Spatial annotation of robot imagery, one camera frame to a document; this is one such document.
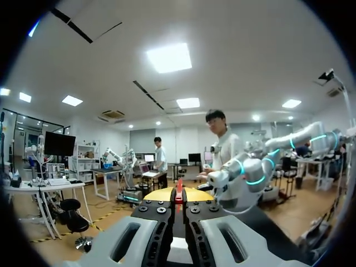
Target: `black stool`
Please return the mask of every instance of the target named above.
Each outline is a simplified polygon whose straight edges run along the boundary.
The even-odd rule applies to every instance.
[[[77,212],[80,206],[80,202],[76,199],[65,199],[61,201],[61,209],[67,213],[67,227],[69,231],[79,233],[81,236],[75,242],[76,249],[87,253],[91,249],[93,238],[83,236],[83,232],[89,228],[89,222]]]

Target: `keyboard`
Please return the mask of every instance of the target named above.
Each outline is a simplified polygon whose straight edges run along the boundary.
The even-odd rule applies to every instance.
[[[56,185],[70,185],[71,183],[67,181],[67,179],[48,179],[48,183],[51,186],[56,186]]]

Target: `person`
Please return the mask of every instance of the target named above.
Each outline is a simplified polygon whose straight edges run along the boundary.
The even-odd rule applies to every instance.
[[[218,137],[218,141],[213,144],[213,147],[218,147],[219,151],[212,153],[212,167],[204,169],[199,174],[202,176],[219,170],[223,164],[243,151],[240,138],[227,126],[225,114],[221,110],[209,110],[205,121],[210,131]]]
[[[156,149],[156,162],[154,164],[154,169],[158,170],[161,175],[158,178],[158,182],[160,184],[160,188],[167,188],[168,187],[168,182],[167,182],[167,157],[166,157],[166,150],[162,146],[162,139],[160,137],[155,137],[154,139],[155,145],[157,147]]]

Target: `yellow black tape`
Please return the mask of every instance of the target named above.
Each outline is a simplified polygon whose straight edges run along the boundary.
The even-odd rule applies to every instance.
[[[98,221],[101,221],[102,219],[105,219],[106,217],[109,217],[110,215],[114,214],[115,212],[121,210],[121,208],[125,208],[125,207],[126,206],[123,205],[120,208],[118,208],[118,209],[116,209],[116,210],[114,210],[114,211],[112,211],[112,212],[100,217],[99,219],[94,220],[93,224],[92,224],[92,227],[94,227],[95,229],[99,230],[100,232],[103,232],[104,230],[101,229],[99,226],[95,225],[94,223],[95,222],[97,223]],[[66,236],[66,235],[71,235],[71,234],[72,234],[72,232],[67,232],[67,233],[61,234],[61,236]],[[49,241],[49,240],[52,240],[52,238],[43,238],[43,239],[31,240],[30,243],[41,243],[41,242],[45,242],[45,241]]]

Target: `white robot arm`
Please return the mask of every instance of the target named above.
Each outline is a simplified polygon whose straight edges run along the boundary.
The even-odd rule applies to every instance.
[[[323,124],[315,122],[296,133],[268,140],[265,143],[268,154],[261,160],[251,158],[246,152],[236,155],[219,171],[209,173],[207,181],[214,187],[218,201],[237,200],[242,192],[236,189],[236,185],[241,185],[242,177],[251,193],[261,193],[269,184],[275,166],[281,159],[281,149],[294,149],[310,141],[312,157],[322,156],[330,150],[336,150],[340,138],[339,130],[325,132]]]

